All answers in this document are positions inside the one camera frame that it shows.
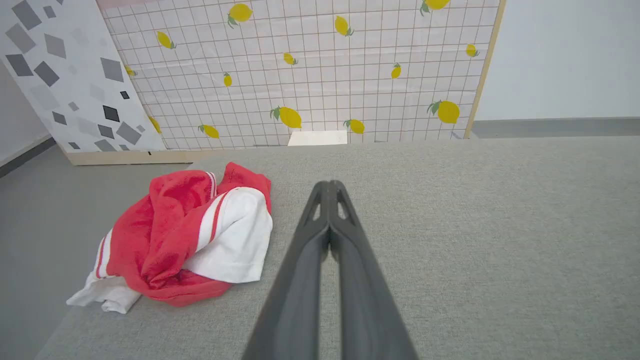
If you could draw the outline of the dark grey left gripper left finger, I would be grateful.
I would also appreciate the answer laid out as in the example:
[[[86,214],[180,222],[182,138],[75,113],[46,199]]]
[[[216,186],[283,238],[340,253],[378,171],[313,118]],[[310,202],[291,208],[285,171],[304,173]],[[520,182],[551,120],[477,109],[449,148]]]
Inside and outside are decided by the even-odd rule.
[[[243,353],[245,360],[317,360],[320,283],[329,244],[327,181],[312,189]]]

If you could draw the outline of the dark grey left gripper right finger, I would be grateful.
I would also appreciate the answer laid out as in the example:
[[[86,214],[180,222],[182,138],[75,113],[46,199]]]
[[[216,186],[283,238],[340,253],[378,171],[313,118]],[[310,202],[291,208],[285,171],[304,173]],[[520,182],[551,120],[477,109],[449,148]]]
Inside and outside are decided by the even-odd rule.
[[[341,358],[418,359],[346,187],[338,180],[329,183],[329,248],[339,268]]]

